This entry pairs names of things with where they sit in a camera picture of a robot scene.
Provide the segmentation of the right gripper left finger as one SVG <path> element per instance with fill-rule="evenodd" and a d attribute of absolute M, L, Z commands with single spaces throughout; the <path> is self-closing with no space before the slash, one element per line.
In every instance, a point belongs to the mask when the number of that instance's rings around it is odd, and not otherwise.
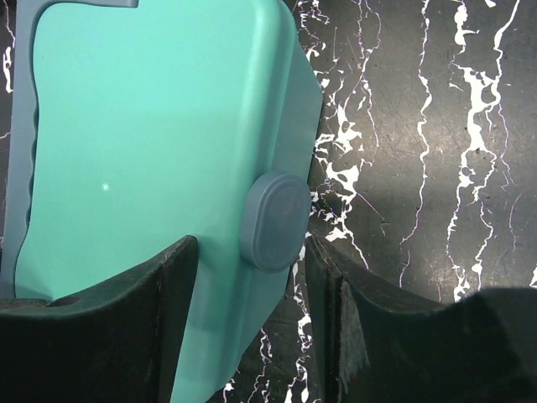
<path fill-rule="evenodd" d="M 2 401 L 170 401 L 197 265 L 189 235 L 55 301 L 2 299 Z"/>

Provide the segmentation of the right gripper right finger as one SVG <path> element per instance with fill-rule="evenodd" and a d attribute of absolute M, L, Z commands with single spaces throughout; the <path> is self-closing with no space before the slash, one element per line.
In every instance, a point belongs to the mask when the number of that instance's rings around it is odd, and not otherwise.
<path fill-rule="evenodd" d="M 318 237 L 307 239 L 305 273 L 323 401 L 535 401 L 534 289 L 442 304 Z"/>

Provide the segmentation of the teal medicine kit box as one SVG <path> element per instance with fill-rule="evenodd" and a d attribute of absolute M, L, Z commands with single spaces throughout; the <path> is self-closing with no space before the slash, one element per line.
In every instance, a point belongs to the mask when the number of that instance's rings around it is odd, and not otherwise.
<path fill-rule="evenodd" d="M 3 299 L 198 242 L 168 402 L 206 402 L 282 298 L 323 96 L 282 1 L 20 1 Z"/>

